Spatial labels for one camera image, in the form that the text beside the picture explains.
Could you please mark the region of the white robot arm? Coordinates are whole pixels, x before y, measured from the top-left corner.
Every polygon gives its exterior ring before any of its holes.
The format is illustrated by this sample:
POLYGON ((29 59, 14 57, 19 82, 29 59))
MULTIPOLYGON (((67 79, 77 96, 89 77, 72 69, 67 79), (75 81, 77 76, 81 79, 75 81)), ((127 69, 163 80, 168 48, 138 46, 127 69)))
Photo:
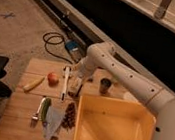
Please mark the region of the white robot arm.
POLYGON ((86 52, 87 55, 74 66, 76 72, 70 93, 77 94, 96 69, 103 68, 157 117, 151 140, 175 140, 175 94, 117 61, 112 43, 92 44, 86 52))

